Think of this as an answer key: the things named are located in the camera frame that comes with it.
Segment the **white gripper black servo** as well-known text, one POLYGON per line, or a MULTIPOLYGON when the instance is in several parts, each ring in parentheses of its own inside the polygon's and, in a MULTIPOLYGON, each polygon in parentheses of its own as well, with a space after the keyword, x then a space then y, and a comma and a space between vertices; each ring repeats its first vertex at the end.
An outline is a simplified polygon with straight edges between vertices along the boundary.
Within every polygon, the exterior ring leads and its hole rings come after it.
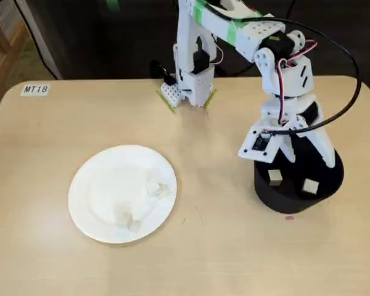
MULTIPOLYGON (((261 119, 258 122, 265 126, 280 128, 278 123, 280 107, 279 98, 271 97, 262 105, 261 119)), ((288 121, 290 128, 307 128, 322 122, 323 119, 323 111, 315 94, 306 94, 284 101, 282 120, 284 123, 288 121)), ((306 137, 319 152, 326 166, 335 167, 335 149, 326 130, 323 127, 314 129, 307 132, 306 137)), ((283 135, 279 148, 290 163, 295 163, 295 152, 289 135, 283 135)))

